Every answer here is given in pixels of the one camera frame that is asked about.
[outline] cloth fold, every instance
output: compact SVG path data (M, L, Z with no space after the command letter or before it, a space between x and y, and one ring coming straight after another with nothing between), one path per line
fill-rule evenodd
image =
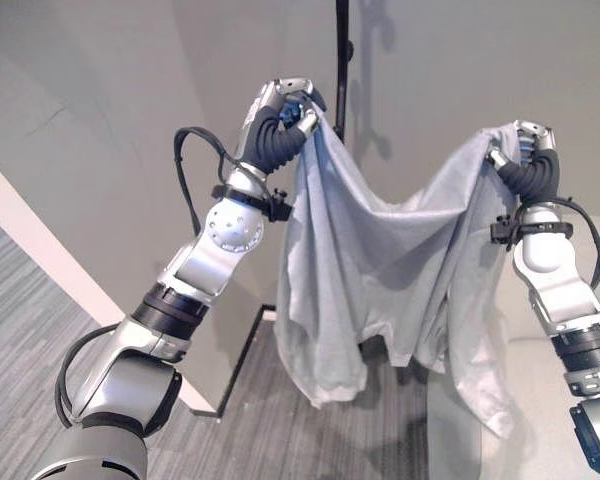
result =
M321 115L300 155L280 262L275 334L297 387L319 407L365 388L358 344L382 335L394 366L412 355L449 371L492 431L512 427L486 320L504 252L489 226L515 199L484 162L519 159L513 124L484 129L406 202L383 201Z

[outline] gray wall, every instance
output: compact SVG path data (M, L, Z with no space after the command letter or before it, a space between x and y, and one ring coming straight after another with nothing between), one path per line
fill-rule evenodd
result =
M600 0L351 5L347 145L381 196L407 198L474 131L526 118L555 128L562 192L600 214ZM333 2L0 1L0 170L129 311L190 238L175 129L232 146L259 86L295 75L333 105ZM185 161L205 212L215 156L190 140ZM275 300L282 230L194 338L183 368L212 404Z

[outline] gray carpet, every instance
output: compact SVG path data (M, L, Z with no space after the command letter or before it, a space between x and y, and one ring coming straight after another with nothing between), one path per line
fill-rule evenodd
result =
M55 375L95 326L0 230L0 479L26 478L62 428ZM76 359L70 389L95 349ZM426 480L425 375L391 368L376 339L362 350L366 391L316 410L278 361L272 324L261 323L224 417L195 417L178 402L148 439L149 479Z

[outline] black cable clip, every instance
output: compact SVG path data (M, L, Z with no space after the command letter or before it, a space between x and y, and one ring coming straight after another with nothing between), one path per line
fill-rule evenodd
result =
M260 210L270 222L286 222L289 220L289 216L291 215L291 210L293 208L284 201L287 196L287 192L278 190L277 188L274 189L274 194L271 196L271 202L264 201L258 197L254 197L239 190L234 190L226 185L214 186L213 190L211 190L211 196L213 198L229 198L231 200L235 200L236 202L256 208Z
M521 225L512 220L511 215L500 215L497 223L491 224L491 243L507 245L507 252L512 245L518 243L524 235L534 233L563 233L567 239L573 235L573 225L566 222L540 222Z
M271 222L286 222L289 220L293 207L284 201L287 198L287 192L274 188L271 197L273 199L273 212L269 215L269 220Z

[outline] silver robot arm segment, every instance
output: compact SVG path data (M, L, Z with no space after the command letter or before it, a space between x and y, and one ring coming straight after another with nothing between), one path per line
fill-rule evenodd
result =
M204 229L116 327L73 401L64 402L71 412L69 424L63 422L68 428L46 450L33 480L146 479L143 439L166 423L182 383L172 364L186 354L208 308L262 239L263 214L271 221L289 215L284 196L271 198L266 179L315 130L312 101L326 109L308 79L278 79L262 87L242 128L238 162L214 188L218 202Z
M492 225L492 241L509 247L517 242L514 270L529 288L532 308L565 366L570 392L585 397L570 414L590 467L600 473L600 302L576 269L569 241L573 228L562 222L555 203L561 199L553 133L530 122L516 126L523 160L528 163L518 166L495 147L487 160L520 194L519 213L523 213L514 220L499 217ZM597 232L592 233L595 239Z

